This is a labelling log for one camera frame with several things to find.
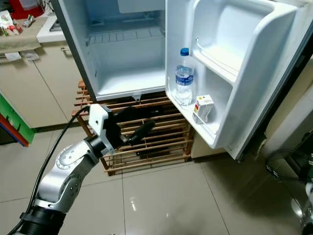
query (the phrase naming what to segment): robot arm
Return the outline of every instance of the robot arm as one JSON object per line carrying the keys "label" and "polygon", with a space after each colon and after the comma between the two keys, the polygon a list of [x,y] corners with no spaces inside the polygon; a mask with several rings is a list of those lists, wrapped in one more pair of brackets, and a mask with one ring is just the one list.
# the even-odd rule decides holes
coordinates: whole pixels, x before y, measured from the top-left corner
{"label": "robot arm", "polygon": [[43,178],[30,213],[22,213],[22,235],[57,235],[66,213],[74,203],[85,176],[106,153],[125,144],[136,144],[155,125],[149,121],[127,138],[120,133],[117,122],[129,119],[130,107],[117,115],[99,104],[90,106],[89,125],[96,136],[65,148],[57,156],[52,170]]}

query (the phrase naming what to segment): refrigerator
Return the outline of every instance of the refrigerator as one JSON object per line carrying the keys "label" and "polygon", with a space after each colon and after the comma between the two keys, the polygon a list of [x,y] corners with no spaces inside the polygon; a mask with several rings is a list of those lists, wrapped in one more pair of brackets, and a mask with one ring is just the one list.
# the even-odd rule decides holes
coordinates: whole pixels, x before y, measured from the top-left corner
{"label": "refrigerator", "polygon": [[[93,100],[166,91],[213,149],[238,159],[313,34],[311,0],[52,0]],[[180,49],[208,122],[175,99]]]}

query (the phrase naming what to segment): water bottle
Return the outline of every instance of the water bottle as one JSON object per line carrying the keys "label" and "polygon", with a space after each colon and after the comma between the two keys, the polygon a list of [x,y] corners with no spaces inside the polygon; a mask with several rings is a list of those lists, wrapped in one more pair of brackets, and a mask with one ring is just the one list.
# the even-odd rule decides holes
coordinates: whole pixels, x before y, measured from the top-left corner
{"label": "water bottle", "polygon": [[176,67],[176,99],[180,105],[190,105],[194,81],[194,69],[189,64],[189,49],[180,50],[182,65]]}

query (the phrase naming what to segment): bottle label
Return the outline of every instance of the bottle label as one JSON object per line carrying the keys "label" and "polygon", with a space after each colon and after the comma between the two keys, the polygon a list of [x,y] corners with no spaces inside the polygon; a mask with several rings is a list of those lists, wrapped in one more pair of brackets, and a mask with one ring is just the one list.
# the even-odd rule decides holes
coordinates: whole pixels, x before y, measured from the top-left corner
{"label": "bottle label", "polygon": [[176,83],[181,86],[189,86],[194,81],[194,76],[189,75],[188,77],[179,77],[176,75]]}

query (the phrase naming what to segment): green panel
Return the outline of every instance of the green panel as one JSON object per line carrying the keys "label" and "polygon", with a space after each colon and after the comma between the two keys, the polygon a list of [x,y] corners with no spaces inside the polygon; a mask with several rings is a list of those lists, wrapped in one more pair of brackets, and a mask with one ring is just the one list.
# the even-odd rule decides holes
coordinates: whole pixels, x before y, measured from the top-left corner
{"label": "green panel", "polygon": [[34,139],[35,132],[29,128],[26,123],[20,118],[20,116],[14,111],[11,105],[0,94],[0,114],[4,118],[8,118],[11,125],[17,130],[20,126],[19,133],[31,143]]}

